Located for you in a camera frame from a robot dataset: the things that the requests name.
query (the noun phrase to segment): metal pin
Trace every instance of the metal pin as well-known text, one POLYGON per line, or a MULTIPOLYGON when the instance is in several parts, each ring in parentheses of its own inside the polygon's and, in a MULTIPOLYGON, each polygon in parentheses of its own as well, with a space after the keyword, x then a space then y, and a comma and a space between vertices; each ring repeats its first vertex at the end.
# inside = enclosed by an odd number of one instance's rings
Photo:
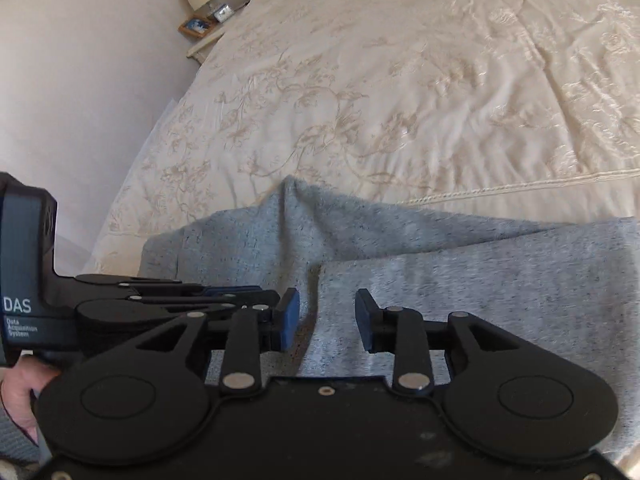
POLYGON ((415 372, 409 372, 408 374, 401 375, 398 379, 398 384, 407 390, 423 390, 431 383, 430 378, 424 374, 417 374, 415 372))
POLYGON ((318 393, 323 397, 330 397, 335 393, 335 390, 331 386, 322 386, 318 393))
POLYGON ((226 375, 222 379, 222 383, 232 390, 245 390, 254 385, 254 376, 245 374, 244 372, 235 372, 233 374, 226 375))

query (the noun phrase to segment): bed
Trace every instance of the bed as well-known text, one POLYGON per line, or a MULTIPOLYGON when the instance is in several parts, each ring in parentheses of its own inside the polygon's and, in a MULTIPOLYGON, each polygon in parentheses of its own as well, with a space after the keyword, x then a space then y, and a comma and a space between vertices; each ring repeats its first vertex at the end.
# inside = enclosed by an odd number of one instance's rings
POLYGON ((368 200, 633 216, 640 0, 252 0, 138 155, 92 270, 288 174, 368 200))

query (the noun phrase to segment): picture frame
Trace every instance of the picture frame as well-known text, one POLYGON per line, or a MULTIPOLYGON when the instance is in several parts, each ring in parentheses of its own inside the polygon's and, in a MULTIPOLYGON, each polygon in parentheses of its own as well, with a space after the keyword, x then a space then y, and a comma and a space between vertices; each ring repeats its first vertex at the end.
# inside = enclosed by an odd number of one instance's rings
POLYGON ((217 23, 208 20, 207 18, 202 18, 200 16, 191 16, 188 20, 178 27, 178 30, 186 34, 187 36, 191 36, 192 38, 198 38, 201 40, 207 34, 209 34, 214 28, 216 28, 217 23))

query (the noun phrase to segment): nightstand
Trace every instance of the nightstand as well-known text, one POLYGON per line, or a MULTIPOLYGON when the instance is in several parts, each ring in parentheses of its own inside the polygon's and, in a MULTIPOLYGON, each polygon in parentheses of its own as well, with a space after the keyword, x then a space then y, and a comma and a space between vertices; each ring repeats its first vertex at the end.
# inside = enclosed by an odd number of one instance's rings
POLYGON ((242 14, 243 10, 244 7, 242 9, 236 10, 236 13, 231 18, 226 20, 226 22, 222 23, 221 25, 217 26, 210 34, 207 34, 198 43, 193 45, 187 51, 187 57, 191 57, 198 63, 203 64, 207 59, 209 53, 216 46, 218 40, 220 40, 220 38, 225 35, 225 32, 228 30, 229 25, 232 24, 240 14, 242 14))

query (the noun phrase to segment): wall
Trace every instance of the wall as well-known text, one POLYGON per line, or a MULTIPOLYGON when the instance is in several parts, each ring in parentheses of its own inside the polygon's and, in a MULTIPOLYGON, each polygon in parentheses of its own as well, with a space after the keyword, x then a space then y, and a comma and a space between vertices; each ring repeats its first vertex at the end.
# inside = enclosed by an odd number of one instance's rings
POLYGON ((167 103, 197 70, 185 0, 0 0, 0 168, 59 203, 56 268, 78 272, 167 103))

